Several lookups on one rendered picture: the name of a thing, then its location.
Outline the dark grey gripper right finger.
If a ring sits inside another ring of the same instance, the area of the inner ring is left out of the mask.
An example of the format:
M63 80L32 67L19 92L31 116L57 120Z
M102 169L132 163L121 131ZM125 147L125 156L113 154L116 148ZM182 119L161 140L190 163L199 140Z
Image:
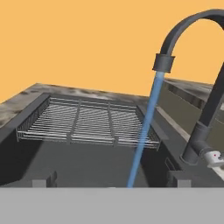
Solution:
M168 171L166 186L176 188L187 188L192 186L192 180L183 171Z

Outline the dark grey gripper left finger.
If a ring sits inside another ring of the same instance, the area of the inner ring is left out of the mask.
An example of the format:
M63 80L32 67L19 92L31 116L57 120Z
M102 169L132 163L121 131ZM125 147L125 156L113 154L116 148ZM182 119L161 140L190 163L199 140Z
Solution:
M36 177L31 179L31 186L32 187L56 187L57 186L57 172L56 171L50 171L48 173L42 173L40 175L37 175Z

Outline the dark grey sink basin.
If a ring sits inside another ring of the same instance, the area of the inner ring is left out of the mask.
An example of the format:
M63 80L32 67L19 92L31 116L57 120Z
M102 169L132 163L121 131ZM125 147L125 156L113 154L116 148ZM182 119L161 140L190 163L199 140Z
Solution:
M41 102L43 93L0 128L0 186L27 186L42 173L57 172L57 187L125 187L137 149L95 143L65 143L19 140L17 127ZM135 104L143 117L146 107ZM166 187L168 171L182 171L192 180L191 187L224 187L224 175L208 169L205 163L184 164L179 156L186 144L161 108L156 109L137 170L137 187Z

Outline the dark grey arched faucet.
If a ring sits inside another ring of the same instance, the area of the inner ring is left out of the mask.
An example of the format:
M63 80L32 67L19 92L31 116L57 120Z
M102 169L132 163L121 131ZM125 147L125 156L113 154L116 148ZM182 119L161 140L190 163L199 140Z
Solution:
M180 35L193 23L200 19L208 19L216 22L224 31L224 10L205 10L184 18L176 24L166 36L161 46L160 53L156 54L153 70L156 72L169 73L172 69L174 56L172 51ZM224 63L222 64L212 91L208 96L206 104L202 109L199 120L195 123L192 134L186 144L180 159L188 165L196 165L199 158L204 158L204 154L215 151L207 144L207 137L211 131L214 118L221 107L224 97Z

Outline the blue water stream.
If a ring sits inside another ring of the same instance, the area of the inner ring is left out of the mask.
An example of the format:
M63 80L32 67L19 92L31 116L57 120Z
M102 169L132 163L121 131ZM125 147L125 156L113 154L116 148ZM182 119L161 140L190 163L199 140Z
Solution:
M156 72L155 73L155 78L154 78L153 85L152 85L152 88L150 91L150 98L148 101L146 114L143 119L143 127L141 129L140 138L138 141L138 145L136 147L136 152L135 152L135 155L133 158L133 163L132 163L132 166L130 169L129 179L128 179L128 183L127 183L128 188L132 188L135 183L135 179L137 176L137 170L140 165L140 160L141 160L141 157L143 154L146 137L148 135L148 132L149 132L149 129L151 126L151 121L152 121L152 118L154 115L154 110L155 110L156 104L158 102L158 97L160 94L160 90L161 90L161 87L163 84L164 77L165 77L164 72Z

